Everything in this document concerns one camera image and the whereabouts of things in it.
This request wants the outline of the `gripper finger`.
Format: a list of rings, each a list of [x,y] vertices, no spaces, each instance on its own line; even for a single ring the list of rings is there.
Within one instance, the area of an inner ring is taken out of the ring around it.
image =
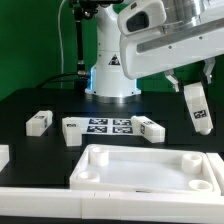
[[[176,92],[181,92],[183,90],[181,81],[178,80],[174,76],[174,70],[173,69],[165,71],[164,74],[165,74],[166,79],[172,84],[173,89]]]
[[[203,79],[206,84],[210,84],[212,80],[212,71],[215,66],[215,58],[208,58],[204,60],[205,65],[203,68]]]

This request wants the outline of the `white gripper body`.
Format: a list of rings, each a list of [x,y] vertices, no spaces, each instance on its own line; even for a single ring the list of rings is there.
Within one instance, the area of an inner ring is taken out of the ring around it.
[[[224,54],[224,18],[148,40],[120,39],[125,76],[137,79]]]

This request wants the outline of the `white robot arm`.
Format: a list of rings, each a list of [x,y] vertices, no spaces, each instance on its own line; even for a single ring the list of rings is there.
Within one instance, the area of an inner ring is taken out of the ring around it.
[[[101,6],[97,61],[86,95],[123,103],[141,94],[139,78],[163,72],[173,84],[175,68],[204,61],[209,77],[224,54],[224,0],[124,0],[117,13]]]

